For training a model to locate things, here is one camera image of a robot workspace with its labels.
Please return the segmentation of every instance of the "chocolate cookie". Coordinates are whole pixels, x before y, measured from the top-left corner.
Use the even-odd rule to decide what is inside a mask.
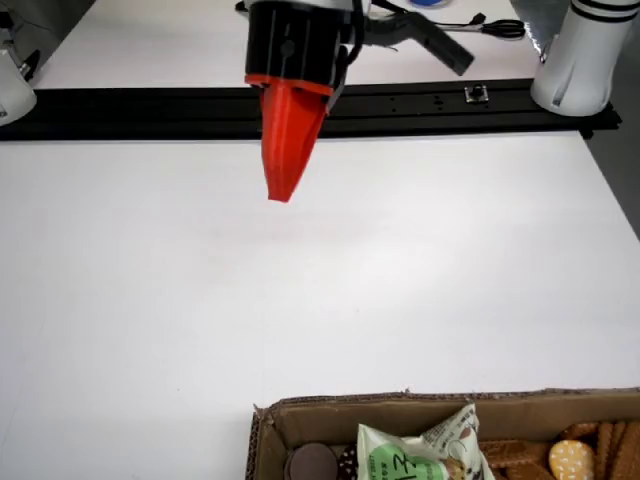
[[[290,480],[336,480],[338,462],[329,447],[309,443],[297,449],[285,466]]]

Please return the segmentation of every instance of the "white cylinder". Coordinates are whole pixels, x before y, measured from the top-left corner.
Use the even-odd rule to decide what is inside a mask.
[[[22,118],[36,105],[36,94],[22,78],[11,55],[0,50],[0,126]]]
[[[602,111],[638,10],[638,0],[572,0],[562,29],[546,49],[536,73],[531,88],[535,102],[571,117]]]

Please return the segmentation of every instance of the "white table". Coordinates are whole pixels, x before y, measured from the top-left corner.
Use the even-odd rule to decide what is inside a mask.
[[[240,85],[223,8],[99,0],[39,86]],[[533,73],[457,38],[466,78]],[[449,79],[409,43],[349,77]],[[321,141],[289,205],[259,152],[0,145],[0,479],[240,478],[287,396],[640,383],[640,246],[577,133]]]

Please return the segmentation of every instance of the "black bracket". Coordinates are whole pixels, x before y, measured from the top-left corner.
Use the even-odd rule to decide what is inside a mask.
[[[380,137],[617,129],[609,105],[563,117],[531,98],[530,79],[483,81],[488,101],[467,101],[478,82],[348,86],[321,137]],[[9,140],[258,140],[259,92],[251,88],[38,90],[23,119],[0,128]]]

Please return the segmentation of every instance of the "wafer biscuit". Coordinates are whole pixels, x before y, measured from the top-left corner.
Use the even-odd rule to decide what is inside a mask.
[[[528,463],[507,468],[509,480],[554,480],[553,475],[541,465]]]
[[[618,454],[620,442],[622,441],[622,436],[624,435],[626,428],[627,424],[625,422],[618,422],[613,426],[613,433],[611,434],[611,453],[609,453],[609,460],[607,461],[607,477],[611,475],[613,462]]]
[[[611,468],[610,480],[640,477],[640,422],[632,422],[622,435]]]
[[[613,424],[601,423],[598,428],[598,448],[596,451],[596,480],[606,480],[607,463],[611,454]]]
[[[587,435],[597,433],[599,426],[598,422],[574,423],[560,434],[560,438],[563,440],[579,440]]]
[[[535,456],[521,440],[492,440],[480,442],[480,450],[491,468],[506,468],[532,463]]]

